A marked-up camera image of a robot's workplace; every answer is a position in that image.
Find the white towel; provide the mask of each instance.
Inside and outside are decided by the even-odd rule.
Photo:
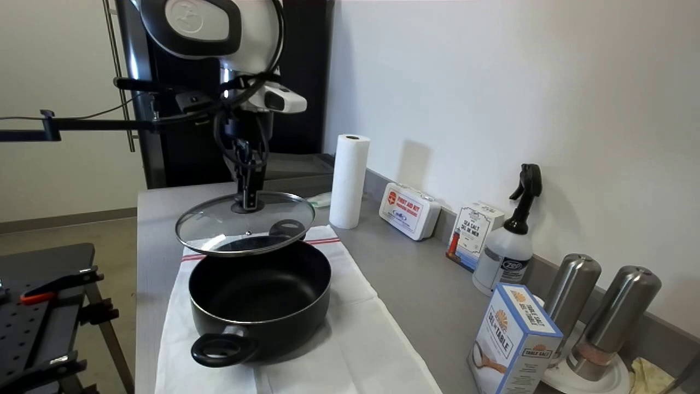
[[[328,324],[298,354],[262,365],[203,368],[190,360],[199,337],[187,278],[199,254],[184,253],[170,293],[160,354],[158,394],[432,394],[428,368],[362,278],[329,225],[310,229],[306,243],[332,267]]]

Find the spray nozzle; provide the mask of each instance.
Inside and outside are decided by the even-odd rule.
[[[526,214],[533,198],[542,195],[542,177],[537,165],[522,165],[518,189],[509,199],[520,199],[516,213],[503,224],[504,230],[526,235]]]

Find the white box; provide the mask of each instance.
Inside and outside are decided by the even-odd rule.
[[[432,237],[440,202],[420,190],[390,182],[378,206],[378,218],[414,242]]]
[[[467,364],[480,394],[532,394],[561,342],[522,285],[496,285]]]
[[[500,229],[503,221],[504,213],[483,202],[461,208],[450,233],[446,257],[475,271],[485,235]]]

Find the black pot handle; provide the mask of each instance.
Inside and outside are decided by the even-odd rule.
[[[240,364],[254,357],[258,351],[260,343],[256,340],[205,334],[193,343],[190,354],[201,365],[222,368]]]

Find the pot rim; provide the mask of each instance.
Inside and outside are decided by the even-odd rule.
[[[219,322],[225,322],[225,324],[231,324],[231,327],[276,324],[276,322],[290,321],[290,318],[295,318],[295,315],[312,310],[312,307],[329,292],[332,267],[329,267],[329,260],[326,259],[326,254],[321,254],[317,247],[312,247],[312,246],[308,246],[308,243],[303,243],[303,246],[310,247],[312,253],[317,253],[317,254],[324,259],[326,267],[328,267],[328,280],[326,280],[324,292],[321,292],[312,302],[308,302],[303,310],[298,310],[298,311],[293,311],[293,314],[286,314],[286,315],[279,315],[279,318],[271,318],[271,321],[229,321],[229,318],[213,315],[213,314],[209,314],[207,310],[203,310],[203,307],[193,299],[193,292],[190,292],[193,273],[194,273],[194,270],[196,270],[203,260],[196,264],[196,267],[190,271],[190,278],[187,278],[190,305],[193,305],[196,311],[201,311],[203,315],[207,315],[207,318],[211,318],[211,321],[219,321]]]
[[[312,310],[328,292],[329,292],[329,276],[328,276],[326,290],[310,305],[306,305],[303,310],[298,310],[293,314],[273,318],[273,321],[228,321],[228,318],[213,315],[207,310],[203,310],[201,305],[196,305],[193,295],[190,295],[190,305],[194,310],[199,310],[203,315],[207,315],[211,321],[219,321],[219,322],[225,322],[225,324],[231,324],[231,327],[262,327],[262,324],[276,324],[276,322],[282,322],[282,321],[290,321],[295,315],[302,315],[303,311]]]

